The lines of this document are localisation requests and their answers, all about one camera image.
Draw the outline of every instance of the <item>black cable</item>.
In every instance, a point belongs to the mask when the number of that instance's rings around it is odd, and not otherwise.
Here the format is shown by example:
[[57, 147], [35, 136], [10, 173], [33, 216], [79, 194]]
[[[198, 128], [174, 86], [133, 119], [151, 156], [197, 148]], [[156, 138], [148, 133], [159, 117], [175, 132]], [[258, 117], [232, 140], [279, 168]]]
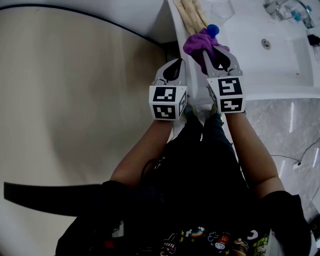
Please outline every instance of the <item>black cable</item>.
[[158, 78], [158, 79], [153, 81], [153, 83], [152, 83], [153, 86], [156, 84], [157, 80], [161, 80], [162, 82], [164, 82], [164, 85], [167, 85], [167, 83], [168, 83], [168, 81], [165, 81], [165, 80], [163, 80], [161, 78]]
[[272, 154], [271, 156], [272, 156], [272, 157], [283, 157], [283, 158], [289, 158], [289, 159], [292, 159], [292, 160], [296, 160], [296, 161], [298, 161], [298, 166], [300, 166], [301, 163], [302, 163], [302, 160], [303, 160], [303, 158], [304, 158], [304, 156], [305, 156], [305, 154], [307, 153], [307, 151], [308, 151], [313, 145], [315, 145], [319, 140], [320, 140], [320, 138], [318, 138], [318, 139], [316, 140], [316, 142], [312, 143], [312, 144], [304, 151], [304, 153], [302, 154], [300, 160], [295, 159], [295, 158], [293, 158], [293, 157], [281, 155], [281, 154]]

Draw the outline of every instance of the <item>sink drain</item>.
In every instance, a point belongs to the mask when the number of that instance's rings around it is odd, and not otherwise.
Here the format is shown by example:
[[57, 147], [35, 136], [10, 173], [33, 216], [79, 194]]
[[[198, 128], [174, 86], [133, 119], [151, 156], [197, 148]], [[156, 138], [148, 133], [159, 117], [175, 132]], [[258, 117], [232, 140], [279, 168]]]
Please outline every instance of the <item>sink drain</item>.
[[271, 44], [267, 39], [262, 39], [261, 44], [262, 44], [264, 49], [270, 50]]

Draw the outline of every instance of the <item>fiducial marker cube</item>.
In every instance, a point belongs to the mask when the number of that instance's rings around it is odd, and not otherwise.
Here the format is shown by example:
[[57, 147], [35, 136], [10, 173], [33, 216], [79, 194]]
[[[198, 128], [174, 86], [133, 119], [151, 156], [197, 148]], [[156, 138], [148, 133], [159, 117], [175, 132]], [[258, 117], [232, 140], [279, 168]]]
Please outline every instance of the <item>fiducial marker cube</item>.
[[214, 94], [219, 113], [245, 111], [246, 94], [242, 76], [216, 77], [207, 79]]
[[187, 104], [186, 86], [150, 86], [149, 105], [153, 119], [176, 121]]

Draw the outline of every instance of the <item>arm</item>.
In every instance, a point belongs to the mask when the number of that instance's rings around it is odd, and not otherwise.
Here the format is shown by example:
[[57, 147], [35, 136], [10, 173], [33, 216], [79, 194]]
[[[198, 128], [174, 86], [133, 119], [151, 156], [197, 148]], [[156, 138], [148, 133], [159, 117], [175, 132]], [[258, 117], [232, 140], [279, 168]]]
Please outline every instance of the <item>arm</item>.
[[110, 180], [121, 182], [129, 187], [138, 186], [145, 164], [151, 159], [160, 157], [167, 144], [171, 129], [171, 121], [155, 120], [138, 143], [119, 163]]
[[226, 114], [234, 147], [249, 186], [258, 198], [285, 188], [265, 145], [243, 113]]

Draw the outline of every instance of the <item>towel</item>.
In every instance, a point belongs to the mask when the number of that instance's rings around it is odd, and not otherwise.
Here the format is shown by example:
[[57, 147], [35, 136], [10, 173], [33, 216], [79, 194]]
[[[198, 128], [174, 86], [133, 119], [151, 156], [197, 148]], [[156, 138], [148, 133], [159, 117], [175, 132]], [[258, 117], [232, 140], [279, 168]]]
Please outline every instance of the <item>towel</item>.
[[183, 51], [186, 54], [190, 55], [201, 66], [201, 71], [205, 75], [208, 75], [208, 73], [204, 60], [203, 50], [206, 50], [211, 62], [213, 63], [216, 59], [216, 55], [212, 50], [212, 46], [223, 47], [228, 52], [230, 51], [227, 46], [219, 44], [216, 37], [211, 38], [206, 28], [203, 28], [199, 33], [189, 36], [183, 46]]

